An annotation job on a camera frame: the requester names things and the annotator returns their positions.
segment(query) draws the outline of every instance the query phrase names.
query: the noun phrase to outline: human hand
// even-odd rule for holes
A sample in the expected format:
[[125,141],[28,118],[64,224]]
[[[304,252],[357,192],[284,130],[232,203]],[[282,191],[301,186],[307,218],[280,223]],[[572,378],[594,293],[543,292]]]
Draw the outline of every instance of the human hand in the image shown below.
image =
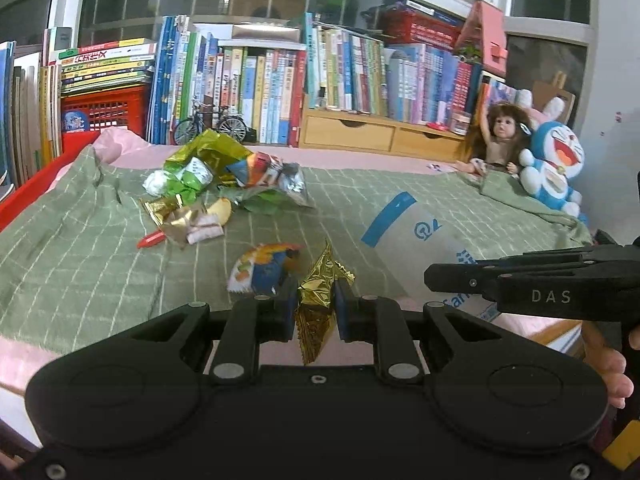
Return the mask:
[[[608,348],[604,336],[591,321],[582,322],[582,339],[586,357],[590,365],[607,385],[609,403],[616,408],[625,407],[625,399],[634,392],[634,384],[625,375],[626,359],[618,351]],[[632,348],[640,349],[640,326],[629,335]]]

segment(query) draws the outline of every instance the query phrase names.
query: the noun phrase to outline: doll's hair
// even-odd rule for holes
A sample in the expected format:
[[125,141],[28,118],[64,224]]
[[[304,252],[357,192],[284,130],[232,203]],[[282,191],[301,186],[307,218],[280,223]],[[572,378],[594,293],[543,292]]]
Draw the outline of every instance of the doll's hair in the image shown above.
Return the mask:
[[[527,131],[531,131],[531,121],[527,112],[518,105],[509,102],[500,102],[489,107],[487,112],[487,122],[491,136],[494,136],[495,121],[501,117],[510,117],[516,123],[516,131],[510,140],[511,149],[508,162],[518,164],[520,152],[529,147],[530,139]],[[460,146],[459,155],[461,160],[472,158],[486,158],[486,144],[482,138],[482,130],[479,124],[473,124],[465,136],[465,140]]]

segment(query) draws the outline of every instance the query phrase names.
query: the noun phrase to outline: pink sheet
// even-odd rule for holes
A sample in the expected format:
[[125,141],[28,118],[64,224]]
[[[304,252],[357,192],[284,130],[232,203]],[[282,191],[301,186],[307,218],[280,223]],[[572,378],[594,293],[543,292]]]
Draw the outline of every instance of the pink sheet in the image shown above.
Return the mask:
[[[116,168],[148,169],[160,168],[164,160],[174,153],[177,146],[157,146],[149,144],[136,134],[123,128],[107,128],[94,142],[98,158]],[[257,146],[254,150],[280,156],[283,160],[298,162],[310,168],[326,170],[381,170],[401,173],[438,174],[433,169],[436,164],[442,171],[454,171],[441,162],[432,163],[418,158],[375,155],[373,153],[343,152],[333,150],[299,150],[281,146]],[[68,166],[60,170],[49,190],[68,171]],[[418,310],[420,307],[408,298],[400,299],[402,308]],[[543,317],[502,314],[495,324],[523,336],[531,336],[558,322],[557,319]],[[23,391],[29,379],[39,368],[57,356],[35,346],[7,340],[0,336],[0,384],[14,390]],[[265,343],[261,347],[262,364],[301,365],[302,358],[297,336],[289,343]],[[366,343],[343,343],[334,330],[322,351],[317,365],[351,365],[372,363],[371,346]]]

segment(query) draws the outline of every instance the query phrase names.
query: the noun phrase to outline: wooden drawer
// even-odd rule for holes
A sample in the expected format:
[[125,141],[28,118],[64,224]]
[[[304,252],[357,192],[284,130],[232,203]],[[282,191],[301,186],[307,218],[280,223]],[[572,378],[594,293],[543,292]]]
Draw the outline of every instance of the wooden drawer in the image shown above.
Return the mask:
[[385,124],[307,117],[301,144],[388,153],[393,136],[393,126]]
[[461,142],[462,139],[398,128],[391,145],[391,154],[455,162],[456,152]]

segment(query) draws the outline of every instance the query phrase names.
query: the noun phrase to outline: blue and white plush toy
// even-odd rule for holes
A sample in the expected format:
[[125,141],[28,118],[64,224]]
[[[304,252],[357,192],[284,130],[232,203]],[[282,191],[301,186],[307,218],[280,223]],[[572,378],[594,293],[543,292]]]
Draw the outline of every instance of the blue and white plush toy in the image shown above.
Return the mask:
[[562,123],[540,124],[531,136],[530,150],[520,152],[520,182],[533,198],[551,209],[578,218],[582,195],[569,186],[584,165],[578,137]]

